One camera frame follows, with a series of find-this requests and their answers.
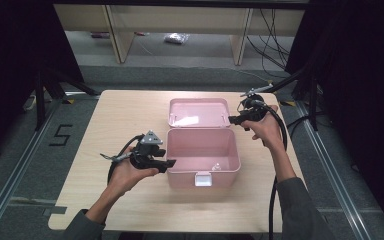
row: pink object on shelf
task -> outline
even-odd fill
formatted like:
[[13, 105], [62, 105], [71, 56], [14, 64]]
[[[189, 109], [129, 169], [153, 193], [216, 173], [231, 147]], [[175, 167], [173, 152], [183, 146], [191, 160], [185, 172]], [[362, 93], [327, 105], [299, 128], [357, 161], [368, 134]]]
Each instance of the pink object on shelf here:
[[169, 184], [183, 187], [230, 187], [241, 167], [227, 102], [221, 98], [173, 99], [170, 102], [167, 159]]

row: person's left hand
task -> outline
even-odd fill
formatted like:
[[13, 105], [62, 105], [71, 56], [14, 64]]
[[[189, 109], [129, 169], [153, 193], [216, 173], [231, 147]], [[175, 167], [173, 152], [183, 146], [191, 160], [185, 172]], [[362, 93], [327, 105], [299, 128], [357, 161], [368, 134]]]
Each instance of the person's left hand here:
[[[131, 152], [133, 147], [127, 148], [125, 153]], [[120, 198], [127, 191], [130, 191], [140, 180], [155, 176], [159, 171], [156, 168], [136, 169], [129, 161], [124, 159], [115, 167], [107, 190], [116, 198]]]

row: gray floor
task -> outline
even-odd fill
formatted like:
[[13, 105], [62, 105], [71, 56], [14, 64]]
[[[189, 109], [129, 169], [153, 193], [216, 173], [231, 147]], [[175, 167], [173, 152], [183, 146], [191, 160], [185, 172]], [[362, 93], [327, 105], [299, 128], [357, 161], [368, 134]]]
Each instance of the gray floor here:
[[[164, 34], [151, 33], [137, 36], [130, 49], [127, 61], [116, 63], [111, 42], [108, 39], [92, 39], [87, 32], [67, 32], [76, 59], [81, 66], [86, 83], [96, 90], [104, 89], [172, 89], [245, 91], [251, 87], [267, 85], [268, 80], [279, 81], [262, 70], [262, 60], [250, 44], [247, 44], [241, 66], [233, 64], [228, 36], [191, 35], [183, 45], [164, 42]], [[264, 47], [257, 36], [254, 44]], [[293, 38], [279, 38], [280, 44], [289, 49]], [[276, 51], [267, 53], [280, 61]], [[264, 61], [269, 74], [286, 76], [280, 68]], [[202, 80], [214, 78], [217, 85]], [[65, 86], [66, 90], [75, 90]], [[293, 84], [278, 91], [280, 101], [292, 100]], [[45, 136], [0, 219], [0, 239], [54, 239], [59, 232], [47, 227], [48, 210], [53, 207], [59, 191], [76, 154], [77, 148], [97, 103], [96, 99], [75, 100], [62, 104], [51, 119]], [[296, 107], [282, 106], [285, 122], [299, 117]], [[327, 117], [318, 118], [319, 133], [331, 156], [352, 201], [363, 218], [372, 239], [384, 239], [384, 215], [371, 195], [361, 176], [351, 169], [350, 159], [341, 139]], [[70, 135], [65, 146], [52, 147], [61, 141], [54, 134], [61, 124]], [[11, 171], [23, 154], [34, 132], [35, 109], [20, 115], [8, 136], [0, 144], [0, 191]], [[320, 158], [304, 125], [301, 124], [292, 136], [301, 169], [310, 196], [316, 207], [328, 221], [338, 239], [358, 239], [350, 227], [341, 204], [323, 169]], [[118, 233], [105, 232], [104, 239], [117, 239]]]

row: person's right hand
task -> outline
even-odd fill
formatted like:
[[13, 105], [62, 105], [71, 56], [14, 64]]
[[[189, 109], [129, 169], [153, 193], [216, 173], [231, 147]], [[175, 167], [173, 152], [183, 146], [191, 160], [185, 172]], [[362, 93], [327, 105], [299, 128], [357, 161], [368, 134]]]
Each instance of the person's right hand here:
[[[277, 111], [278, 107], [270, 106], [274, 111]], [[250, 128], [254, 131], [255, 135], [252, 136], [253, 140], [261, 139], [264, 145], [268, 148], [274, 147], [277, 144], [282, 143], [282, 137], [280, 135], [280, 127], [276, 119], [270, 112], [266, 113], [263, 119], [259, 122], [244, 121], [241, 124], [244, 128]]]

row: human hand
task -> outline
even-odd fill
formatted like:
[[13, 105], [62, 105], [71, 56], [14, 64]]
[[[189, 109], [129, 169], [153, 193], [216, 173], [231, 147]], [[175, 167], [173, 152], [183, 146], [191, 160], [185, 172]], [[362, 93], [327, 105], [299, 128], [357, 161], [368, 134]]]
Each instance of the human hand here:
[[[128, 147], [125, 153], [131, 152], [133, 147]], [[114, 198], [120, 198], [130, 191], [140, 180], [155, 176], [159, 171], [156, 168], [136, 169], [125, 159], [114, 168], [107, 190]]]
[[[277, 111], [276, 105], [270, 106], [274, 111]], [[263, 119], [258, 122], [244, 121], [241, 124], [244, 128], [250, 128], [254, 131], [253, 140], [261, 139], [264, 145], [268, 148], [282, 144], [282, 137], [280, 135], [280, 127], [276, 119], [270, 112], [267, 112]]]

